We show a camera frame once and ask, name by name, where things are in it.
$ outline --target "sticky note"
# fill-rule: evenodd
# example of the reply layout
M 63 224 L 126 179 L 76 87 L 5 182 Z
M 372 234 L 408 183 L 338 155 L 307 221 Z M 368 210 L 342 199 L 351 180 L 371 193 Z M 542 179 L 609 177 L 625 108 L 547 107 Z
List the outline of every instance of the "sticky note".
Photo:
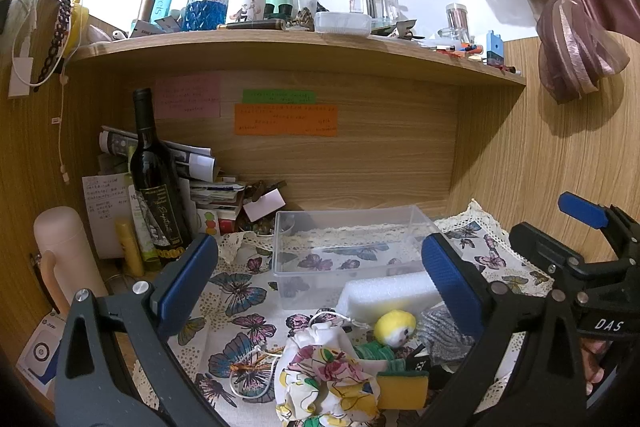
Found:
M 220 117 L 220 79 L 211 73 L 159 78 L 154 87 L 157 120 Z
M 235 131 L 252 136 L 338 136 L 338 108 L 311 103 L 237 103 Z
M 284 206 L 284 200 L 282 199 L 282 195 L 280 191 L 272 190 L 271 192 L 267 192 L 262 197 L 258 198 L 258 201 L 251 201 L 250 203 L 244 204 L 244 211 L 246 213 L 246 217 L 249 218 L 249 221 L 254 222 L 260 219 L 261 217 L 266 216 L 267 214 L 271 214 L 275 212 L 279 208 Z
M 316 103 L 316 94 L 300 89 L 245 89 L 242 103 Z

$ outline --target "wine bottle label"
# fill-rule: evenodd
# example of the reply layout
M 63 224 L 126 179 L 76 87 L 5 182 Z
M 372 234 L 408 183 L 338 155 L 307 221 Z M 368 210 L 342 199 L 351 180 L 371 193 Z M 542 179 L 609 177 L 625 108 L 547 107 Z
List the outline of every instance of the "wine bottle label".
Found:
M 261 21 L 267 0 L 229 0 L 226 22 Z
M 138 195 L 138 203 L 158 255 L 171 259 L 180 257 L 184 247 L 166 185 L 142 188 Z

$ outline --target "pink sticky note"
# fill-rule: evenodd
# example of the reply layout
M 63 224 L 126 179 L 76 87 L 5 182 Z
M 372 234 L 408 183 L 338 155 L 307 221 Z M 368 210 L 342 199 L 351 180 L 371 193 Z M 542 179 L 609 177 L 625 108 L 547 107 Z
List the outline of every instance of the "pink sticky note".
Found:
M 220 79 L 211 73 L 156 80 L 154 113 L 158 120 L 220 117 Z
M 275 210 L 284 206 L 284 200 L 280 195 L 280 191 L 272 190 L 267 192 L 264 196 L 258 199 L 258 201 L 251 201 L 244 204 L 244 211 L 246 212 L 249 221 L 254 222 L 261 217 L 271 214 Z

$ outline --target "orange sticky note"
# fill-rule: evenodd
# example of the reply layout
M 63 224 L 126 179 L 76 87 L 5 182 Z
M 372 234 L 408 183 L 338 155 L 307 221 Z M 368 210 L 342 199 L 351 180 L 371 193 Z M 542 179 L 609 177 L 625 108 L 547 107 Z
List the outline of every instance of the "orange sticky note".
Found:
M 330 104 L 236 103 L 236 134 L 338 136 L 338 108 Z

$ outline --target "gray cloth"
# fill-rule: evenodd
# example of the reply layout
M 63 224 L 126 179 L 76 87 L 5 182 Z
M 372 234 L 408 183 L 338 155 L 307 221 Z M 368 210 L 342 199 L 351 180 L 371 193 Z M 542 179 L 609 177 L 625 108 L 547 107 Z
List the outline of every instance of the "gray cloth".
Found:
M 459 362 L 474 345 L 473 337 L 460 333 L 446 306 L 423 311 L 415 333 L 434 365 Z

